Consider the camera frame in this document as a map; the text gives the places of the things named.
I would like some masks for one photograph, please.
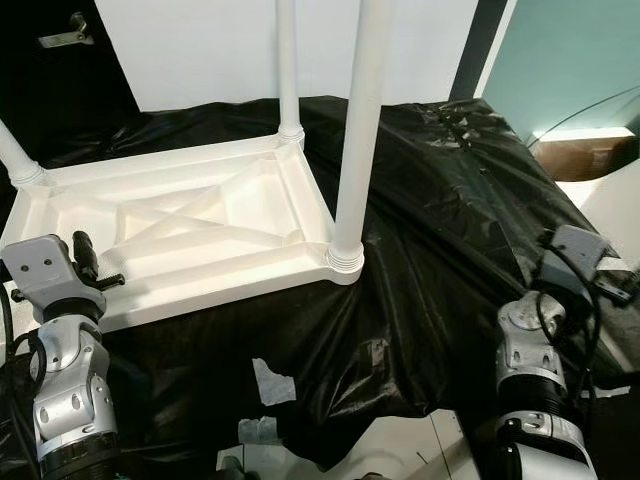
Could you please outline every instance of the cardboard box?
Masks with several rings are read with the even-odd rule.
[[[556,181],[592,180],[638,158],[637,137],[625,127],[533,134],[533,156]]]

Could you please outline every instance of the black tarp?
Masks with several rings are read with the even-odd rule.
[[[332,213],[346,106],[301,102],[305,153]],[[268,135],[277,124],[275,100],[140,114],[115,132],[51,141],[40,160],[55,168]],[[384,107],[357,283],[318,282],[105,336],[131,464],[148,472],[144,459],[191,459],[193,471],[199,459],[211,469],[212,452],[237,443],[238,421],[262,415],[277,418],[294,453],[325,467],[379,416],[455,408],[480,424],[493,413],[497,309],[530,281],[539,235],[561,224],[591,228],[485,102]],[[626,322],[605,318],[623,347],[640,326],[635,314]],[[637,368],[640,354],[625,353]],[[252,358],[292,376],[297,401],[262,406]],[[620,373],[601,348],[596,379]],[[0,442],[10,466],[19,452],[7,421]]]

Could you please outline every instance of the white wall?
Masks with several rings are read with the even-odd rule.
[[[142,111],[276,97],[275,0],[96,0]],[[396,0],[384,103],[446,100],[477,0]],[[359,0],[298,0],[301,96],[347,97]]]

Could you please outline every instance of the door handle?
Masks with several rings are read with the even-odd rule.
[[[73,28],[72,32],[39,37],[38,41],[40,45],[42,45],[43,48],[64,47],[78,43],[93,45],[93,37],[87,34],[87,22],[85,22],[82,12],[76,12],[71,15],[69,25]]]

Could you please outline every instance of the white tape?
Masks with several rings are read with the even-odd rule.
[[[253,371],[263,405],[269,407],[296,400],[296,385],[292,377],[272,372],[261,358],[253,359]]]
[[[240,443],[267,443],[278,440],[278,422],[273,417],[243,418],[238,422]]]
[[[628,395],[629,392],[631,391],[631,387],[628,387],[628,386],[618,387],[612,390],[602,390],[598,387],[595,387],[594,390],[596,393],[596,398],[611,398],[611,397],[617,397],[619,395]],[[580,397],[589,398],[589,390],[583,390],[580,393]]]
[[[602,260],[600,260],[596,269],[631,271],[627,264],[624,263],[624,260],[614,257],[602,257]]]

